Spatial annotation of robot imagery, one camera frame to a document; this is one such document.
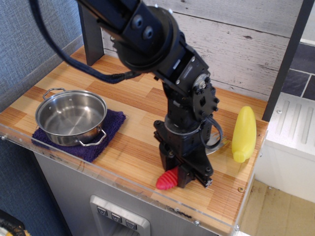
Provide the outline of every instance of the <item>wooden table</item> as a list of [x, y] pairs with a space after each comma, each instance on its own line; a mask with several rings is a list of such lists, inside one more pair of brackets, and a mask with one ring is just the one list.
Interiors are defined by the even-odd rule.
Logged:
[[[85, 62], [84, 48], [72, 57]], [[127, 71], [118, 59], [109, 56], [103, 56], [93, 67], [105, 74]], [[205, 189], [198, 181], [192, 181], [184, 189], [175, 187], [161, 191], [156, 189], [155, 184], [164, 169], [159, 156], [159, 143], [153, 136], [153, 123], [157, 119], [164, 120], [167, 100], [161, 81], [156, 81], [153, 77], [152, 74], [143, 74], [135, 79], [109, 85], [63, 62], [0, 114], [0, 134], [69, 166], [84, 166], [91, 173], [97, 172], [104, 178], [110, 178], [117, 185], [141, 193], [150, 201], [158, 201], [170, 211], [181, 206], [179, 217], [191, 221], [197, 219], [205, 228], [229, 235], [239, 222], [253, 177], [253, 168], [266, 133], [268, 123], [261, 120], [266, 102], [217, 89], [220, 103], [214, 118], [230, 141], [240, 109], [246, 105], [253, 108], [257, 124], [254, 154], [246, 162], [237, 163], [233, 160], [229, 142], [208, 156], [215, 171], [210, 187]], [[109, 109], [126, 114], [119, 132], [92, 165], [80, 158], [31, 143], [30, 137], [37, 128], [34, 114], [43, 101], [43, 94], [50, 88], [60, 87], [94, 92], [104, 98]], [[105, 171], [100, 172], [96, 166]]]

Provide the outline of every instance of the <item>tile wall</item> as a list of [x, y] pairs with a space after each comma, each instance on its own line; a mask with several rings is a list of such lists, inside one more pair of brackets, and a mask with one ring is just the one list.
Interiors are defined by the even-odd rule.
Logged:
[[315, 101], [315, 46], [299, 44], [282, 92]]

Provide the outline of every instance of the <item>black robotic arm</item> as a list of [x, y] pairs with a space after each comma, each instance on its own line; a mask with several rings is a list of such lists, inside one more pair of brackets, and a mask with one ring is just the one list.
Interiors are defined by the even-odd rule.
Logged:
[[[164, 169], [178, 167], [178, 186], [198, 179], [211, 184], [212, 166], [205, 148], [222, 137], [213, 119], [219, 100], [208, 65], [190, 47], [170, 11], [141, 0], [77, 0], [87, 8], [114, 42], [122, 63], [133, 73], [155, 74], [168, 99], [165, 121], [154, 123]], [[206, 145], [212, 126], [220, 133]]]

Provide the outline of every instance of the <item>cable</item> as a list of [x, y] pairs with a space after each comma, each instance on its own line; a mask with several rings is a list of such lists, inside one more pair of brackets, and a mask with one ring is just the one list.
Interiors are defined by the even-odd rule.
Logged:
[[217, 123], [216, 120], [213, 119], [213, 117], [212, 117], [211, 115], [208, 116], [208, 117], [206, 117], [205, 120], [208, 121], [209, 123], [211, 123], [211, 124], [218, 130], [218, 132], [219, 132], [219, 134], [220, 134], [220, 138], [219, 138], [219, 140], [218, 140], [215, 144], [213, 144], [213, 145], [207, 145], [207, 144], [205, 143], [203, 137], [202, 137], [202, 130], [200, 130], [200, 132], [199, 132], [199, 134], [200, 134], [200, 140], [201, 140], [201, 142], [202, 142], [202, 144], [204, 145], [205, 148], [207, 148], [207, 149], [214, 149], [214, 148], [216, 148], [216, 147], [220, 144], [221, 139], [222, 139], [222, 137], [223, 137], [223, 131], [222, 131], [222, 128], [221, 128], [221, 126], [219, 125], [219, 123]]
[[35, 18], [36, 24], [43, 35], [44, 39], [46, 42], [49, 44], [49, 46], [57, 53], [57, 55], [63, 59], [65, 62], [67, 62], [69, 65], [73, 66], [74, 68], [81, 70], [89, 75], [92, 75], [96, 77], [97, 79], [100, 79], [102, 81], [105, 81], [110, 84], [116, 84], [119, 83], [120, 81], [126, 80], [126, 79], [131, 79], [134, 77], [137, 77], [141, 75], [140, 73], [133, 72], [133, 71], [128, 71], [125, 73], [121, 74], [113, 74], [113, 75], [105, 75], [97, 70], [93, 69], [92, 67], [89, 67], [73, 58], [71, 58], [69, 55], [67, 55], [60, 47], [56, 45], [56, 43], [53, 41], [51, 38], [47, 28], [45, 27], [45, 24], [43, 22], [41, 12], [40, 12], [40, 7], [38, 4], [38, 0], [30, 0], [30, 6], [31, 6], [31, 11], [32, 14]]

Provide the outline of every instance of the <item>yellow bottle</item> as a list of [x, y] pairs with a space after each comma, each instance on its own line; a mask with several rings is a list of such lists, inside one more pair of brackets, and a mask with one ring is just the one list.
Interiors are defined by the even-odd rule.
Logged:
[[232, 153], [236, 162], [249, 159], [256, 145], [256, 118], [251, 107], [243, 107], [236, 119], [232, 138]]

